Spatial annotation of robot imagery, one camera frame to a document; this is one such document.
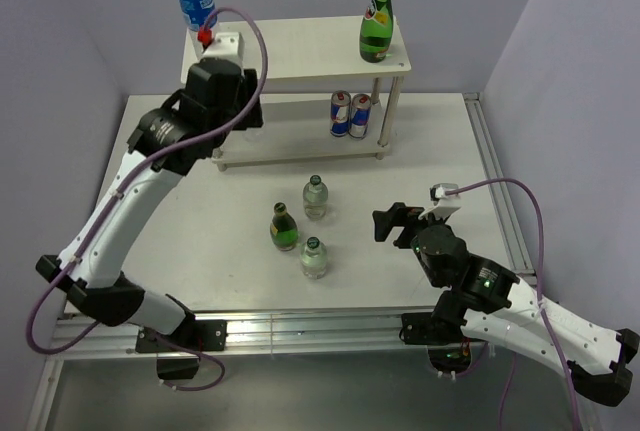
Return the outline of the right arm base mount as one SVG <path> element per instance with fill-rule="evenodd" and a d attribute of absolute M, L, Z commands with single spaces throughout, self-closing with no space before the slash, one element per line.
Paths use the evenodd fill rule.
<path fill-rule="evenodd" d="M 488 351 L 486 343 L 464 337 L 458 327 L 434 319 L 431 312 L 403 313 L 399 339 L 425 347 L 429 363 L 442 373 L 468 372 Z"/>

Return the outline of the green bottle gold neck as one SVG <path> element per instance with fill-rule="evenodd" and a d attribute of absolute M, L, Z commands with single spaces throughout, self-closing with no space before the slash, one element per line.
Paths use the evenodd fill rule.
<path fill-rule="evenodd" d="M 272 243 L 280 251 L 289 251 L 298 242 L 298 227 L 293 217 L 288 213 L 283 202 L 274 205 L 274 215 L 270 224 Z"/>

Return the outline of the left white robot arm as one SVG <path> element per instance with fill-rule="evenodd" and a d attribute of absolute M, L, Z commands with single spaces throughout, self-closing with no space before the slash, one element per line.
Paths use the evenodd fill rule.
<path fill-rule="evenodd" d="M 74 241 L 38 260 L 51 288 L 64 291 L 95 324 L 130 323 L 158 333 L 172 350 L 196 348 L 193 312 L 130 281 L 122 265 L 155 209 L 194 164 L 211 157 L 232 129 L 261 126 L 267 70 L 214 58 L 190 67 L 186 86 L 140 118 L 112 185 Z"/>

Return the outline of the green glass bottle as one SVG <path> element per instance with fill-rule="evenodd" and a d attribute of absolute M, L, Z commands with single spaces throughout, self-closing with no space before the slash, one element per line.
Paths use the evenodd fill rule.
<path fill-rule="evenodd" d="M 365 10 L 359 33 L 362 59 L 378 63 L 386 58 L 394 30 L 392 0 L 371 0 Z"/>

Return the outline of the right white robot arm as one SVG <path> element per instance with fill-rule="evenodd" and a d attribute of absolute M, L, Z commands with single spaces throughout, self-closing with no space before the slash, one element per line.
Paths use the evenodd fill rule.
<path fill-rule="evenodd" d="M 394 246 L 412 251 L 429 283 L 442 291 L 433 310 L 402 315 L 405 344 L 482 340 L 569 375 L 573 389 L 595 403 L 616 407 L 627 397 L 637 333 L 603 328 L 538 297 L 513 271 L 470 252 L 435 210 L 396 202 L 372 216 L 375 241 L 400 228 Z"/>

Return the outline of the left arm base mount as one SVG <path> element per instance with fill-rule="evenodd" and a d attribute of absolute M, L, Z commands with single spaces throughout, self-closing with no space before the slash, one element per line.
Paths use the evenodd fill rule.
<path fill-rule="evenodd" d="M 205 319 L 187 323 L 171 335 L 158 334 L 150 328 L 143 328 L 135 344 L 137 354 L 155 354 L 157 376 L 165 381 L 186 381 L 193 379 L 203 361 L 193 352 L 219 352 L 225 349 L 227 321 Z M 188 358 L 160 357 L 160 354 L 188 350 Z"/>

